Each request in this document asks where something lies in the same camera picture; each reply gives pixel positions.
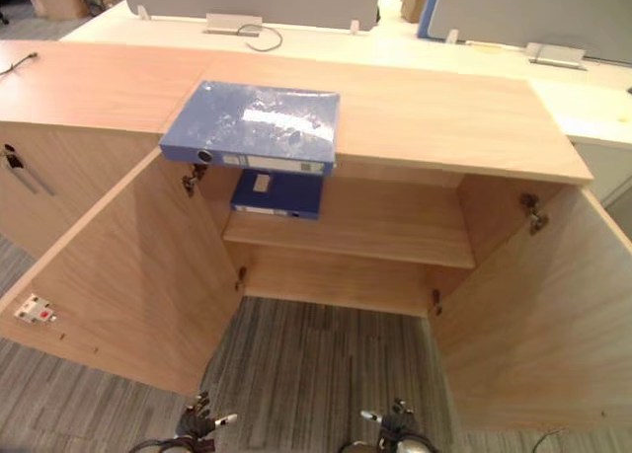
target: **blue box file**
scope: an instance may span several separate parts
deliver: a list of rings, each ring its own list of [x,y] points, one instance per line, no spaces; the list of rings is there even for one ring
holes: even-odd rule
[[[230,206],[237,211],[318,219],[323,179],[313,175],[246,169]]]
[[[204,81],[160,141],[168,160],[331,174],[340,95]]]

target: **cabinet door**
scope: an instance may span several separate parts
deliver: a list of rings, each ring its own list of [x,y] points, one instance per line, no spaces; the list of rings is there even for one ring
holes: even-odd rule
[[[466,428],[632,420],[632,246],[563,189],[431,313]]]
[[[156,146],[157,135],[33,124],[0,124],[0,233],[34,258]]]
[[[0,335],[192,394],[241,293],[188,171],[151,151],[0,299]],[[57,320],[15,318],[31,294]]]

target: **wooden countertop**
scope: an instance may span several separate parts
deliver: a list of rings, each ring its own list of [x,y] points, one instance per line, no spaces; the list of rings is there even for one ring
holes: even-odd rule
[[[157,132],[212,55],[151,46],[2,41],[0,120]]]
[[[202,79],[337,91],[338,153],[361,162],[583,184],[525,81],[229,51],[5,41],[0,120],[164,132]]]

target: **cabinet handle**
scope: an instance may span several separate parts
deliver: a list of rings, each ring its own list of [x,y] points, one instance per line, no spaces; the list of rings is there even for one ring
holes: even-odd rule
[[[38,189],[27,179],[26,174],[28,174],[46,191],[46,193],[50,196],[55,196],[55,191],[43,180],[42,177],[40,177],[40,174],[24,164],[24,161],[16,153],[13,146],[5,144],[4,148],[5,150],[2,154],[7,159],[7,168],[9,169],[9,172],[11,172],[22,183],[22,185],[29,189],[31,193],[38,193]]]

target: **metal bracket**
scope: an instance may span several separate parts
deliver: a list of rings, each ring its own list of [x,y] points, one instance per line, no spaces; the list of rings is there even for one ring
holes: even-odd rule
[[[443,313],[443,307],[441,306],[441,292],[439,292],[436,288],[433,290],[433,308],[435,315],[439,316]]]
[[[538,233],[544,226],[549,224],[549,217],[539,213],[540,198],[536,194],[524,193],[520,197],[520,204],[524,207],[526,215],[531,222],[529,232],[533,235]]]
[[[182,186],[185,188],[189,198],[193,198],[194,194],[196,194],[196,185],[201,182],[207,169],[207,165],[194,164],[191,170],[191,176],[184,175],[182,177]]]
[[[260,16],[240,16],[236,14],[206,14],[205,34],[234,36],[239,32],[243,37],[258,37],[264,18]]]
[[[246,281],[246,275],[248,274],[248,269],[244,266],[239,267],[239,272],[237,273],[237,281],[235,282],[235,291],[238,292],[241,287],[244,285]]]
[[[580,48],[531,42],[524,54],[531,63],[586,70],[582,65],[586,51]]]

